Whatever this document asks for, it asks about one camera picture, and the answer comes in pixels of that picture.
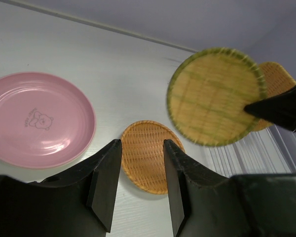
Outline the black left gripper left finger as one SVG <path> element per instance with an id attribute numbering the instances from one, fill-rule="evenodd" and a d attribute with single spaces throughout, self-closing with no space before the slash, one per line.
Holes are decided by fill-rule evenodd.
<path id="1" fill-rule="evenodd" d="M 111 231 L 122 142 L 41 182 L 0 175 L 0 237 L 104 237 Z"/>

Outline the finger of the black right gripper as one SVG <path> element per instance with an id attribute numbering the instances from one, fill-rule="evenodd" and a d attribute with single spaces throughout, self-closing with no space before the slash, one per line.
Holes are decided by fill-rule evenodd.
<path id="1" fill-rule="evenodd" d="M 296 133 L 296 85 L 280 94 L 248 104 L 244 111 L 257 121 L 265 120 Z"/>

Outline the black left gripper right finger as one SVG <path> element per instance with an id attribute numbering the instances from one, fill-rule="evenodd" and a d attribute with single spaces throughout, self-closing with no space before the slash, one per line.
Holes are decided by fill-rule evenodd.
<path id="1" fill-rule="evenodd" d="M 176 237 L 296 237 L 296 174 L 221 176 L 165 140 Z"/>

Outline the square woven orange tray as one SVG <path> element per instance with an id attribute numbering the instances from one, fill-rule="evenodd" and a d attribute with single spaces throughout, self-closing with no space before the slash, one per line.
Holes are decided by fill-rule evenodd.
<path id="1" fill-rule="evenodd" d="M 273 124 L 288 126 L 288 121 L 292 121 L 294 117 L 285 107 L 289 102 L 285 102 L 280 95 L 296 86 L 296 81 L 279 63 L 264 62 L 259 68 L 264 75 L 267 98 L 249 105 L 248 111 L 259 118 L 252 131 L 258 132 Z"/>

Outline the green rimmed woven plate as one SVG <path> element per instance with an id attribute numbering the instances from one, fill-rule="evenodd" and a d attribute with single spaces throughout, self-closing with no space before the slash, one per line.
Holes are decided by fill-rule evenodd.
<path id="1" fill-rule="evenodd" d="M 166 103 L 183 137 L 218 147 L 241 140 L 256 127 L 259 119 L 244 109 L 266 97 L 264 75 L 250 56 L 212 47 L 191 55 L 175 70 Z"/>

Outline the round woven orange plate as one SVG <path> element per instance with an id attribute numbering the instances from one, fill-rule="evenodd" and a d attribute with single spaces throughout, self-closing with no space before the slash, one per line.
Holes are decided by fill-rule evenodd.
<path id="1" fill-rule="evenodd" d="M 132 123 L 121 136 L 123 171 L 139 189 L 155 195 L 168 193 L 163 155 L 166 139 L 184 150 L 172 130 L 152 120 Z"/>

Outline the pink round plate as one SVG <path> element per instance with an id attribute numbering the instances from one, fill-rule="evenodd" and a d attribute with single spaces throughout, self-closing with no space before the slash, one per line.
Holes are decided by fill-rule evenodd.
<path id="1" fill-rule="evenodd" d="M 0 78 L 0 160 L 57 167 L 80 156 L 95 129 L 94 109 L 72 83 L 36 72 Z"/>

